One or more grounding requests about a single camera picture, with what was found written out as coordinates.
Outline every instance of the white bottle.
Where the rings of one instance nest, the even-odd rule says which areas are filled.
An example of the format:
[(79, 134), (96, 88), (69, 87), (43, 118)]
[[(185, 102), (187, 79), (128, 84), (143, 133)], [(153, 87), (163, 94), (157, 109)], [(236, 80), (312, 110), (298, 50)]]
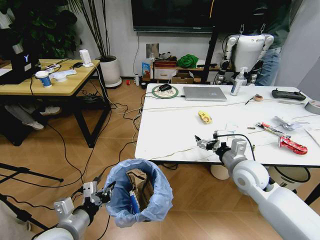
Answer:
[(134, 76), (135, 85), (139, 86), (139, 75), (136, 73)]
[(245, 80), (245, 70), (247, 70), (247, 69), (248, 69), (247, 67), (242, 67), (240, 69), (240, 73), (235, 77), (234, 84), (233, 84), (231, 92), (230, 92), (231, 95), (233, 95), (233, 96), (238, 95), (240, 87)]

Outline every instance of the computer mouse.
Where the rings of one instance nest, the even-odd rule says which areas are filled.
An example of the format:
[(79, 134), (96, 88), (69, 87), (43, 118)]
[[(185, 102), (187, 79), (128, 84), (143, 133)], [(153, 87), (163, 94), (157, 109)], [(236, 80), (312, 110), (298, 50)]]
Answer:
[(169, 84), (163, 84), (163, 85), (161, 85), (160, 87), (159, 87), (159, 90), (161, 91), (161, 92), (164, 92), (164, 91), (167, 91), (167, 90), (170, 90), (170, 89), (172, 89), (172, 86), (171, 85), (169, 85)]

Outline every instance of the white router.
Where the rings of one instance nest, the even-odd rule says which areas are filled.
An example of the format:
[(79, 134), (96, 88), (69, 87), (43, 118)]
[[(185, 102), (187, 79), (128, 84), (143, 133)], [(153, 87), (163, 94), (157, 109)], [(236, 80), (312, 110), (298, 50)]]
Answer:
[(83, 66), (86, 68), (92, 67), (94, 64), (91, 62), (91, 58), (88, 50), (82, 49), (79, 52), (80, 52), (80, 57), (83, 61)]

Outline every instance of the wooden floor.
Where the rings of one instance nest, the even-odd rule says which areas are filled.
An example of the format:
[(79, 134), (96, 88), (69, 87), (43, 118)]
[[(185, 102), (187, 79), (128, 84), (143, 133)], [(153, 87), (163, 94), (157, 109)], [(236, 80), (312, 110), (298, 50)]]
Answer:
[[(88, 92), (94, 92), (93, 86), (87, 84)], [(108, 90), (114, 103), (128, 105), (130, 110), (140, 107), (142, 94), (145, 90), (123, 84), (117, 89)], [(84, 111), (85, 119), (92, 129), (99, 118), (99, 111)], [(127, 116), (133, 118), (137, 111)], [(49, 123), (64, 137), (68, 160), (82, 171), (91, 153), (78, 124), (72, 114), (63, 113), (52, 118)], [(134, 130), (132, 121), (123, 119), (121, 114), (112, 111), (110, 123), (100, 135), (88, 164), (85, 181), (92, 181), (106, 166), (116, 163), (119, 151), (127, 142), (131, 142)], [(129, 144), (121, 154), (121, 160), (134, 158), (135, 146)], [(59, 135), (48, 126), (44, 131), (34, 131), (20, 147), (13, 146), (0, 135), (1, 162), (30, 168), (32, 171), (64, 178), (63, 184), (73, 182), (79, 172), (67, 164), (64, 157), (64, 146)], [(137, 223), (130, 228), (118, 228), (111, 218), (104, 240), (270, 240), (281, 239), (273, 228), (258, 213), (257, 205), (237, 190), (230, 180), (217, 180), (207, 166), (200, 164), (179, 165), (177, 170), (169, 170), (161, 166), (173, 189), (173, 208), (163, 222)], [(100, 187), (109, 173), (105, 172)], [(9, 174), (0, 169), (0, 174)], [(311, 180), (298, 188), (298, 195), (304, 200), (320, 181), (319, 169), (314, 169)], [(31, 175), (21, 175), (19, 179), (46, 186), (59, 186), (55, 181), (41, 179)], [(70, 196), (81, 186), (75, 184), (61, 188), (43, 188), (15, 180), (0, 185), (0, 192), (12, 195), (19, 201), (28, 201), (34, 205), (52, 207), (53, 202), (62, 197)], [(75, 201), (81, 203), (80, 197)], [(33, 217), (47, 226), (57, 223), (54, 211), (44, 208), (31, 208), (26, 204), (17, 204)], [(311, 207), (319, 214), (320, 199)], [(87, 240), (98, 239), (106, 228), (108, 214), (103, 207), (86, 232)], [(33, 226), (37, 233), (39, 228)]]

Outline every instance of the person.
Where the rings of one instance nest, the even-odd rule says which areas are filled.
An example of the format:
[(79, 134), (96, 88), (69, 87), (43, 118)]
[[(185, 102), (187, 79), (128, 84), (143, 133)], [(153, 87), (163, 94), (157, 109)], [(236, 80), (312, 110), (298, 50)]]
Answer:
[(32, 113), (36, 110), (39, 111), (42, 116), (57, 115), (61, 113), (61, 108), (59, 106), (41, 106), (37, 103), (7, 103), (4, 105), (4, 108), (15, 118), (20, 120), (23, 125), (32, 127), (37, 131), (41, 131), (45, 129), (45, 127), (31, 116)]
[(271, 86), (277, 77), (280, 53), (290, 31), (292, 0), (269, 0), (266, 29), (264, 33), (274, 36), (274, 42), (262, 58), (263, 66), (256, 86)]

